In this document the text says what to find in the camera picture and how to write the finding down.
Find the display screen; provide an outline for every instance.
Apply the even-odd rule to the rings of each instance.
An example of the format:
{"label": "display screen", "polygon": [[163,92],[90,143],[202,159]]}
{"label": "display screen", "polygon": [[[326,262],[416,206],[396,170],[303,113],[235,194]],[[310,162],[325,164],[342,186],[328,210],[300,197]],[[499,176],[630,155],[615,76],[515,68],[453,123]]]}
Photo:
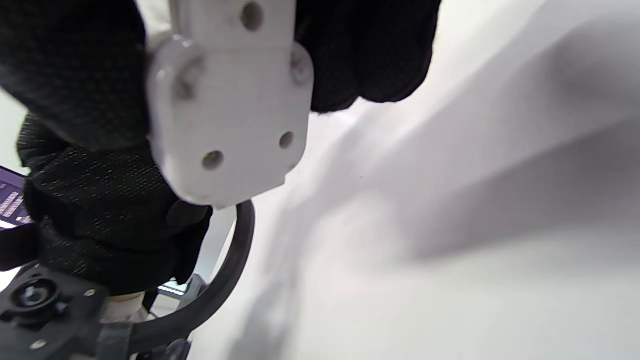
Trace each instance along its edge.
{"label": "display screen", "polygon": [[22,200],[23,184],[24,176],[0,167],[0,230],[31,222]]}

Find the black cable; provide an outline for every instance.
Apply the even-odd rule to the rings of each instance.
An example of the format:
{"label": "black cable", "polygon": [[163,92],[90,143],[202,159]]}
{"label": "black cable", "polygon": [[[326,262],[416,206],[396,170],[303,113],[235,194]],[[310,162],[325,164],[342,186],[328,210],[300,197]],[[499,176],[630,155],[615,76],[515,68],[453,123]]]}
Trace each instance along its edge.
{"label": "black cable", "polygon": [[[236,231],[225,262],[213,282],[189,306],[157,320],[135,324],[131,331],[129,354],[146,352],[166,346],[176,339],[186,338],[227,301],[249,258],[255,227],[255,211],[251,200],[238,204],[236,209]],[[85,355],[95,356],[102,326],[86,329],[81,335],[80,346]]]}

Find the black knit fabric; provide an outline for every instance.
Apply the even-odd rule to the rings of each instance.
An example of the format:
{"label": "black knit fabric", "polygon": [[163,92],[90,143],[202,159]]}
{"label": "black knit fabric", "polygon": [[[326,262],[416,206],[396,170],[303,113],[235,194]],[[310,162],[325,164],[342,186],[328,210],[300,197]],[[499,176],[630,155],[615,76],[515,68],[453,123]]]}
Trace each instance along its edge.
{"label": "black knit fabric", "polygon": [[[312,110],[399,101],[424,81],[439,0],[304,0]],[[39,259],[119,295],[192,274],[212,210],[179,200],[146,140],[145,29],[133,0],[0,0],[0,85],[35,224],[0,232],[0,270]]]}

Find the mounting hole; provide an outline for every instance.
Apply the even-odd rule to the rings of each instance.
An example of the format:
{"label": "mounting hole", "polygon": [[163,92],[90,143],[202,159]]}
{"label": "mounting hole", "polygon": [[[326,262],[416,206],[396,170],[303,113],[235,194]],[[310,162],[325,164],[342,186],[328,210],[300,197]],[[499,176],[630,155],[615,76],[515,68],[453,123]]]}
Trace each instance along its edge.
{"label": "mounting hole", "polygon": [[291,146],[291,144],[293,143],[293,133],[292,132],[287,132],[284,133],[284,135],[282,135],[282,137],[280,137],[280,148],[281,149],[286,149],[288,147]]}
{"label": "mounting hole", "polygon": [[225,156],[222,155],[222,152],[212,151],[202,158],[202,167],[207,170],[216,170],[220,165],[222,165],[222,161],[224,161],[224,159]]}
{"label": "mounting hole", "polygon": [[242,15],[240,15],[240,20],[249,31],[257,31],[262,26],[262,21],[264,20],[264,12],[262,11],[262,7],[258,3],[254,3],[253,1],[247,3],[242,8]]}

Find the white 3d-printed bracket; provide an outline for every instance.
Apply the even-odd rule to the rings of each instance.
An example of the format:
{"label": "white 3d-printed bracket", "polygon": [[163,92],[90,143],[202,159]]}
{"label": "white 3d-printed bracket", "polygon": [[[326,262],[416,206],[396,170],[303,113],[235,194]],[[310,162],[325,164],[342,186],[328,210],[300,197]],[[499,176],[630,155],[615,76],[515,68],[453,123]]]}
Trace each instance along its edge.
{"label": "white 3d-printed bracket", "polygon": [[179,0],[147,79],[152,154],[174,192],[233,206],[284,184],[306,142],[314,72],[295,0]]}

